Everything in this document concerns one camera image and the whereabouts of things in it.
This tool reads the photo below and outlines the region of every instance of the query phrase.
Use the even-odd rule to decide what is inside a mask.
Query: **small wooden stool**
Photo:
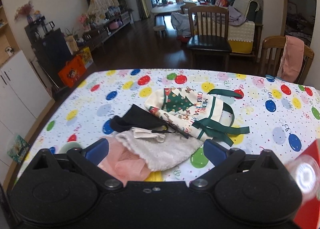
[[[165,25],[157,25],[153,27],[156,35],[162,34],[163,37],[167,35],[167,31],[165,30]]]

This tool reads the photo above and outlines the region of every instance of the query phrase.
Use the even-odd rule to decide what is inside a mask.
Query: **white cabinet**
[[[7,151],[12,146],[14,135],[2,122],[0,122],[0,135],[0,160],[10,166],[12,159],[8,156]]]
[[[3,185],[5,176],[7,176],[9,166],[0,160],[0,182]]]
[[[1,73],[5,82],[12,87],[24,105],[37,118],[51,97],[33,71],[23,51],[12,56],[2,66]]]
[[[12,87],[5,83],[0,75],[0,121],[13,134],[17,133],[24,138],[36,118],[22,103]]]

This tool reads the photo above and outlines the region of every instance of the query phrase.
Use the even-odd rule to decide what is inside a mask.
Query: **wooden door frame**
[[[284,35],[285,23],[287,21],[287,9],[288,9],[288,0],[283,0],[283,14],[282,14],[282,26],[280,35]]]

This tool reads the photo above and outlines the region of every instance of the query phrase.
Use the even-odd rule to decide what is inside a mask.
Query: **sofa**
[[[209,0],[211,4],[215,4],[216,0]],[[229,5],[233,5],[235,0],[227,0]],[[261,40],[261,31],[262,31],[262,10],[257,10],[257,3],[250,2],[249,4],[249,11],[247,13],[247,19],[255,23],[254,29],[254,38],[253,43],[249,45],[248,43],[241,43],[238,41],[229,41],[232,47],[231,55],[238,55],[238,56],[247,56],[253,57],[257,59],[259,53],[259,46]]]

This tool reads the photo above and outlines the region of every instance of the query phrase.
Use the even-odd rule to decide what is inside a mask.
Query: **red balloon pattern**
[[[174,79],[174,81],[181,85],[181,84],[184,84],[185,82],[187,82],[187,77],[184,76],[184,75],[179,75],[179,76],[176,76],[176,78]]]
[[[71,135],[68,139],[68,142],[76,142],[77,141],[77,136],[75,134]]]
[[[244,97],[244,93],[242,92],[242,90],[236,89],[234,92],[241,95],[241,97],[235,97],[235,99],[242,99]]]
[[[143,76],[138,80],[138,85],[143,86],[146,85],[150,82],[150,77],[149,76]]]
[[[284,92],[286,95],[291,95],[291,90],[286,85],[282,85],[280,88],[281,88],[281,91]]]
[[[312,95],[313,95],[312,90],[311,90],[310,88],[305,87],[304,90],[305,90],[305,92],[307,92],[307,94],[308,94],[309,96],[312,96]]]
[[[98,84],[98,85],[95,85],[95,86],[93,86],[93,87],[90,89],[90,91],[91,91],[91,92],[94,92],[94,91],[98,90],[99,87],[100,87],[99,84]]]

